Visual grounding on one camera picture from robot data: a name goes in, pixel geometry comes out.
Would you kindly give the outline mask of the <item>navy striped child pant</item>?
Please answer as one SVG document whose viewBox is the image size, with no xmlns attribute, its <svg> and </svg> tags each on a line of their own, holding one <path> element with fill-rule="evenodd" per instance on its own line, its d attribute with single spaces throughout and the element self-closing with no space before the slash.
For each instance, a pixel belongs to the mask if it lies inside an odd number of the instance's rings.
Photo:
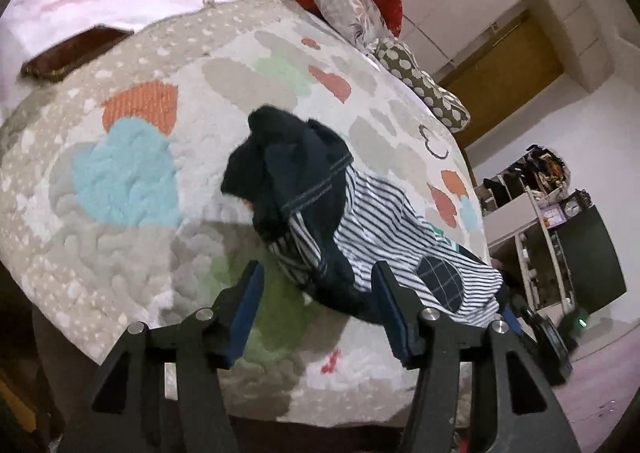
<svg viewBox="0 0 640 453">
<path fill-rule="evenodd" d="M 337 133 L 272 105 L 250 113 L 248 127 L 220 189 L 250 205 L 262 243 L 301 291 L 380 325 L 371 275 L 384 261 L 424 307 L 478 327 L 494 318 L 500 273 L 417 213 L 400 187 L 357 169 Z"/>
</svg>

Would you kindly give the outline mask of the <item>black cabinet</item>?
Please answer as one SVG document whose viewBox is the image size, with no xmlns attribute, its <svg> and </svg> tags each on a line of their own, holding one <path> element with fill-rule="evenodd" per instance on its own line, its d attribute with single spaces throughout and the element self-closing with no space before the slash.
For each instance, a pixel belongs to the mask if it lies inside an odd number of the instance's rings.
<svg viewBox="0 0 640 453">
<path fill-rule="evenodd" d="M 596 206 L 557 226 L 551 235 L 559 239 L 578 307 L 594 313 L 626 293 L 620 260 Z"/>
</svg>

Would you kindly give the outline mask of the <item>white cluttered shelf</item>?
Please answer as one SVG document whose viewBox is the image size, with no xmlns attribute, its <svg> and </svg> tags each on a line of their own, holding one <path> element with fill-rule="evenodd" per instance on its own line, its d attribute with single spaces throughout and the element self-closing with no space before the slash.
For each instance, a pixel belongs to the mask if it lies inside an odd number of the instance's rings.
<svg viewBox="0 0 640 453">
<path fill-rule="evenodd" d="M 575 288 L 555 233 L 592 206 L 570 189 L 570 170 L 550 148 L 533 144 L 523 157 L 475 187 L 491 262 L 530 309 L 558 324 L 576 308 Z"/>
</svg>

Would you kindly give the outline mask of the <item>heart pattern quilted blanket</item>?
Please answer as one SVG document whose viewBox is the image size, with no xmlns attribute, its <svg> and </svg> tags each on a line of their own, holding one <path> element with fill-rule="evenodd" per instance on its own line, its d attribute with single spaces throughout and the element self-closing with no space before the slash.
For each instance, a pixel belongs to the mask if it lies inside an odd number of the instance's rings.
<svg viewBox="0 0 640 453">
<path fill-rule="evenodd" d="M 74 350 L 51 359 L 74 378 L 130 323 L 178 323 L 259 260 L 257 319 L 221 376 L 228 411 L 398 426 L 416 374 L 383 329 L 306 297 L 250 210 L 221 193 L 248 115 L 265 104 L 333 129 L 361 171 L 487 256 L 461 150 L 425 105 L 293 0 L 241 0 L 144 28 L 25 98 L 1 129 L 2 262 Z"/>
</svg>

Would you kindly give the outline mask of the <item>olive polka dot pillow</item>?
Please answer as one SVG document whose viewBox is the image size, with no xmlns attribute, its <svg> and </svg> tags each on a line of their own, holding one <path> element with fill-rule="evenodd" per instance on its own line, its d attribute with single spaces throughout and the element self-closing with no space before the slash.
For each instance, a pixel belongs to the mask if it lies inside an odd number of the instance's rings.
<svg viewBox="0 0 640 453">
<path fill-rule="evenodd" d="M 471 114 L 462 102 L 420 69 L 405 43 L 394 37 L 379 38 L 372 50 L 387 72 L 405 83 L 451 133 L 461 132 L 471 124 Z"/>
</svg>

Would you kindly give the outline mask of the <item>wooden door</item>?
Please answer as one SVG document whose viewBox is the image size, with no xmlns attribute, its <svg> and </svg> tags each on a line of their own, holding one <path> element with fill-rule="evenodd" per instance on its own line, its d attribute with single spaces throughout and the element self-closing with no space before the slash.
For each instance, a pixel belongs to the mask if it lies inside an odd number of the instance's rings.
<svg viewBox="0 0 640 453">
<path fill-rule="evenodd" d="M 471 114 L 454 135 L 467 148 L 515 113 L 564 72 L 536 18 L 525 11 L 492 35 L 440 84 Z"/>
</svg>

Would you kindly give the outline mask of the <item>brown smartphone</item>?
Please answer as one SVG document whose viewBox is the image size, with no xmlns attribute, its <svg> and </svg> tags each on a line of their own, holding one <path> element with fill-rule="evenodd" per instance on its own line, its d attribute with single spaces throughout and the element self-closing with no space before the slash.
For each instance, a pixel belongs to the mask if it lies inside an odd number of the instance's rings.
<svg viewBox="0 0 640 453">
<path fill-rule="evenodd" d="M 133 34 L 133 30 L 96 25 L 25 62 L 21 67 L 21 76 L 39 81 L 60 82 L 74 70 L 100 57 Z"/>
</svg>

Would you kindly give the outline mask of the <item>pink white bedsheet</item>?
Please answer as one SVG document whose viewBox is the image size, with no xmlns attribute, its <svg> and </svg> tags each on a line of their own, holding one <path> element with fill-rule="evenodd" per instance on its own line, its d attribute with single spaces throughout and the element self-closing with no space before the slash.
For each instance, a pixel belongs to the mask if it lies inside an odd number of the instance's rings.
<svg viewBox="0 0 640 453">
<path fill-rule="evenodd" d="M 207 3 L 238 0 L 11 0 L 1 15 L 1 119 L 7 120 L 35 85 L 22 65 L 96 25 L 137 32 Z"/>
</svg>

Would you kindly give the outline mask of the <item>floral grey pillow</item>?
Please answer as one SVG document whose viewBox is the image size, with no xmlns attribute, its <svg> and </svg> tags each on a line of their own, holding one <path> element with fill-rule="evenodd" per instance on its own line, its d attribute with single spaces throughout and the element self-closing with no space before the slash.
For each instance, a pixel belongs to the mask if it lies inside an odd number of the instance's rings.
<svg viewBox="0 0 640 453">
<path fill-rule="evenodd" d="M 361 52 L 371 52 L 381 39 L 392 38 L 374 0 L 314 0 L 326 22 Z"/>
</svg>

